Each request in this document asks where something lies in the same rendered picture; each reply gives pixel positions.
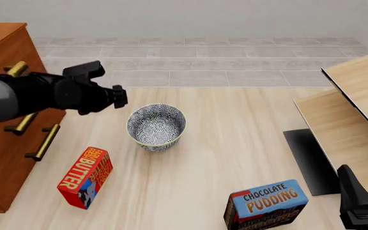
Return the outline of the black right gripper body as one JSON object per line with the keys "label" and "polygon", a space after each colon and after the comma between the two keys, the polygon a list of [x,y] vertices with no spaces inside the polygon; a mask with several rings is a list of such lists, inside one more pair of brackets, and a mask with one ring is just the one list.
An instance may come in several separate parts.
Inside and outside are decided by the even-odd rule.
{"label": "black right gripper body", "polygon": [[368,207],[340,208],[340,218],[347,230],[368,230]]}

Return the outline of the blue chocolate pudding box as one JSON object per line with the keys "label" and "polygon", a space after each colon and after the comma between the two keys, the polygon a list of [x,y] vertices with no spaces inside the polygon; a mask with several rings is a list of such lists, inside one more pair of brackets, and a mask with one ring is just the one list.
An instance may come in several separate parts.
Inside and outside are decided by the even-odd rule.
{"label": "blue chocolate pudding box", "polygon": [[227,230],[265,230],[291,224],[309,202],[296,180],[231,193],[224,212]]}

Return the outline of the pale wood slab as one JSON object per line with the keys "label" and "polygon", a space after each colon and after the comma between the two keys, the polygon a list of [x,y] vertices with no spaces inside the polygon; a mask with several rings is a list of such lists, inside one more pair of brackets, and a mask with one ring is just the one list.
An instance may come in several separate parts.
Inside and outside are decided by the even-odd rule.
{"label": "pale wood slab", "polygon": [[368,122],[335,89],[295,100],[333,168],[348,165],[368,191]]}

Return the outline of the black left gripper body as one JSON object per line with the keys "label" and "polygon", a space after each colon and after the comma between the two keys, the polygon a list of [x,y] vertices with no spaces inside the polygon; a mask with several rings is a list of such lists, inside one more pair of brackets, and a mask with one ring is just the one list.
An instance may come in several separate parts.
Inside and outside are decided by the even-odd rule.
{"label": "black left gripper body", "polygon": [[81,65],[71,66],[63,70],[65,77],[83,76],[87,79],[99,78],[105,75],[105,69],[100,61],[92,61]]}

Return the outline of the red butter box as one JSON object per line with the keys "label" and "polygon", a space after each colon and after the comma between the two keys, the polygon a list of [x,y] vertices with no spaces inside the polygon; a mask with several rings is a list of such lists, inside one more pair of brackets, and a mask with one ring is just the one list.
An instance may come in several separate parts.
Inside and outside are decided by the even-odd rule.
{"label": "red butter box", "polygon": [[87,210],[112,170],[107,151],[88,147],[68,170],[57,189],[68,204]]}

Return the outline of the patterned black white bowl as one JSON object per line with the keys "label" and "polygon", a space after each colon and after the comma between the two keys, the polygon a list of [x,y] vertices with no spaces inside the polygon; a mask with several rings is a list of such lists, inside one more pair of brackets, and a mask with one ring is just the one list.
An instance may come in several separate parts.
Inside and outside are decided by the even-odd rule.
{"label": "patterned black white bowl", "polygon": [[148,151],[164,151],[173,147],[186,127],[185,115],[176,107],[164,103],[141,107],[126,122],[128,135]]}

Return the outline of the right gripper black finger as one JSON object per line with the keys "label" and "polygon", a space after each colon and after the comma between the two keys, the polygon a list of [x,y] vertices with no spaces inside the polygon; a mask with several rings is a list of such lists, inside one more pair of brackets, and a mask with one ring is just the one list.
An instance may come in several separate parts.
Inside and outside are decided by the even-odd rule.
{"label": "right gripper black finger", "polygon": [[368,192],[357,180],[351,168],[343,164],[337,170],[341,188],[340,213],[351,211],[368,215]]}

